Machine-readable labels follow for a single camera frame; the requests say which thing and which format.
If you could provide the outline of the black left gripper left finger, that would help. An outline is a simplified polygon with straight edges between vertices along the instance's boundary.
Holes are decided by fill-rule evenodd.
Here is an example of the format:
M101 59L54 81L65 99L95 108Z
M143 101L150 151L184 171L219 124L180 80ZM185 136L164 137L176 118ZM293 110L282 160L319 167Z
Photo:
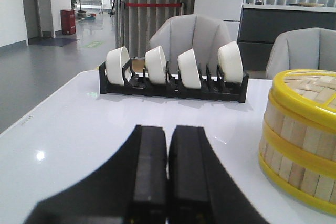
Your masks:
M26 223L165 223L166 138L137 125L92 174L39 202Z

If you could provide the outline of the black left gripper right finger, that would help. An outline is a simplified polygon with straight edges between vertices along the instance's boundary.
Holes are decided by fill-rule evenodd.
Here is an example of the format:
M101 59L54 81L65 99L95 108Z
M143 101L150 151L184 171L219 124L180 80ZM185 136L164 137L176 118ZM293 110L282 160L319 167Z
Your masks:
M174 130L169 223L266 223L223 167L202 127Z

